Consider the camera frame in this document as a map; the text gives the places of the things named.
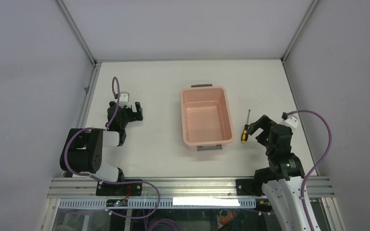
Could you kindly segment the yellow black screwdriver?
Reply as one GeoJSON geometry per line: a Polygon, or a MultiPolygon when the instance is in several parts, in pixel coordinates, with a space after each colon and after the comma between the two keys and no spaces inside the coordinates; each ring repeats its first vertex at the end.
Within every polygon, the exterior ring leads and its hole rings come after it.
{"type": "Polygon", "coordinates": [[[244,125],[244,129],[243,129],[243,132],[242,132],[242,135],[241,135],[241,142],[242,143],[246,143],[247,140],[248,140],[248,137],[249,137],[248,130],[249,130],[249,126],[250,126],[250,124],[249,124],[250,112],[251,112],[251,110],[249,109],[248,114],[247,114],[246,123],[244,125]]]}

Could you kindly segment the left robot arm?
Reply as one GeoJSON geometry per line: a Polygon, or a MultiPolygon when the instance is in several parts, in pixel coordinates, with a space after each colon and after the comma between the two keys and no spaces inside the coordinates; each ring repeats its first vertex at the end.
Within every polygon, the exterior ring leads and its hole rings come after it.
{"type": "Polygon", "coordinates": [[[135,102],[134,105],[135,110],[129,103],[118,106],[117,102],[110,101],[106,128],[70,129],[60,157],[61,169],[107,183],[113,195],[123,194],[126,189],[123,171],[103,160],[103,148],[122,146],[128,123],[143,121],[141,104],[135,102]]]}

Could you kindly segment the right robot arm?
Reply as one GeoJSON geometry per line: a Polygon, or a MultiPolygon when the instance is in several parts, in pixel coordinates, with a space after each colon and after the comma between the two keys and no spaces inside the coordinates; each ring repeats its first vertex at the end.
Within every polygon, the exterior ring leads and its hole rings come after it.
{"type": "Polygon", "coordinates": [[[263,115],[249,125],[248,135],[265,147],[269,166],[258,169],[253,177],[255,195],[267,197],[284,231],[318,231],[317,222],[305,185],[300,159],[291,150],[293,131],[263,115]]]}

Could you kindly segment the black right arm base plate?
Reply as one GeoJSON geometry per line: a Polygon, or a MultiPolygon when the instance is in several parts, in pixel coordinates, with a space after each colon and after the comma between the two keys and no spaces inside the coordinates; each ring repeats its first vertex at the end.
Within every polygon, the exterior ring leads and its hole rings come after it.
{"type": "Polygon", "coordinates": [[[236,190],[238,196],[264,196],[260,180],[252,179],[236,179],[236,190]]]}

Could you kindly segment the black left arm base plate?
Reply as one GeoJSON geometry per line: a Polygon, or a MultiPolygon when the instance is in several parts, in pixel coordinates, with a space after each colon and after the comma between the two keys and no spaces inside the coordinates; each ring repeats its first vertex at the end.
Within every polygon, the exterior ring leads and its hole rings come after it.
{"type": "Polygon", "coordinates": [[[143,184],[140,180],[131,181],[129,184],[107,184],[98,183],[96,196],[141,196],[143,184]]]}

